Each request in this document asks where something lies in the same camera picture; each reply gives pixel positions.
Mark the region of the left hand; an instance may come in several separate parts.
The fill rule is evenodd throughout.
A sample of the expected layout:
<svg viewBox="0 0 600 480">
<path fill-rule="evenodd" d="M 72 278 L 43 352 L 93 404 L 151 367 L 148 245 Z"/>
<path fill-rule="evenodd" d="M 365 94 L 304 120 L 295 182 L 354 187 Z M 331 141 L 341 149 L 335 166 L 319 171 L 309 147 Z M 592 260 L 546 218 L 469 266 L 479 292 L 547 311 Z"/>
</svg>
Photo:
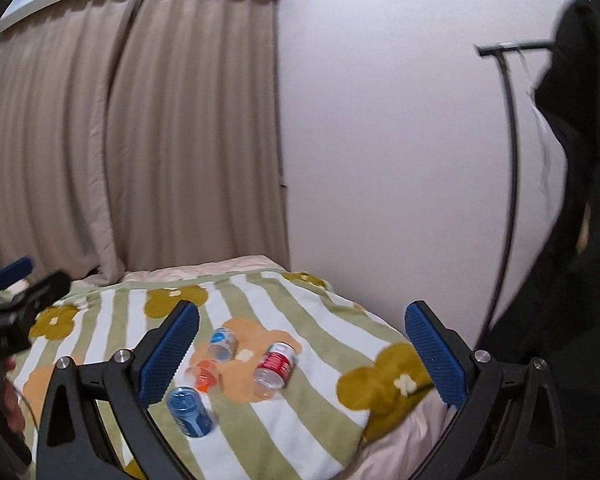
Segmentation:
<svg viewBox="0 0 600 480">
<path fill-rule="evenodd" d="M 2 363 L 2 378 L 4 380 L 4 399 L 2 413 L 6 418 L 7 425 L 13 434 L 22 436 L 26 429 L 26 419 L 19 406 L 18 394 L 15 386 L 6 378 L 6 374 L 16 367 L 15 359 L 10 356 Z"/>
</svg>

